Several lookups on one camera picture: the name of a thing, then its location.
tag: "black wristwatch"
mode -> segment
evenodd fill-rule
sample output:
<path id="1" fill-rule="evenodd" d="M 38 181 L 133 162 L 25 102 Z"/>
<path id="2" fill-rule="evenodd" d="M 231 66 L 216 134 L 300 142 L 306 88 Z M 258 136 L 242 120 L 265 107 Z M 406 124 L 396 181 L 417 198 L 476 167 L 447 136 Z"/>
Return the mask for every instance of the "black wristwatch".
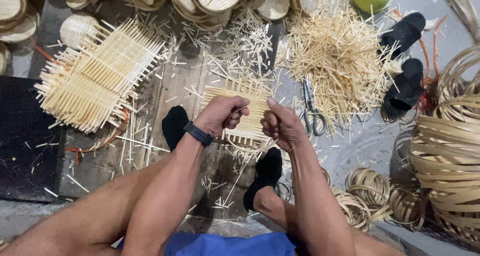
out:
<path id="1" fill-rule="evenodd" d="M 203 132 L 198 127 L 194 126 L 192 121 L 188 122 L 187 125 L 183 128 L 186 132 L 190 133 L 195 140 L 201 142 L 204 147 L 209 146 L 213 142 L 213 138 L 210 134 Z"/>

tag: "leg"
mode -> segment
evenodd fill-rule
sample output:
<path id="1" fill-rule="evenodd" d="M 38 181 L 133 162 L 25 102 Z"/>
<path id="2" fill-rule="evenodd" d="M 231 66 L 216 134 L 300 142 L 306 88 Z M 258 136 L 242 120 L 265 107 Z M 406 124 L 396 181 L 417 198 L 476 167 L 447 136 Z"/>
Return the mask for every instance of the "leg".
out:
<path id="1" fill-rule="evenodd" d="M 183 108 L 170 110 L 162 121 L 162 128 L 170 131 L 168 136 L 164 133 L 169 146 L 177 145 L 181 138 L 177 134 L 183 133 L 187 122 Z M 108 182 L 40 222 L 0 254 L 119 255 L 110 245 L 125 234 L 139 197 L 168 160 L 169 157 Z"/>
<path id="2" fill-rule="evenodd" d="M 256 212 L 272 219 L 297 239 L 302 239 L 297 228 L 295 206 L 280 199 L 273 191 L 273 187 L 266 186 L 257 191 L 253 208 Z M 365 235 L 357 228 L 352 227 L 352 235 L 357 255 L 403 255 L 393 247 Z"/>

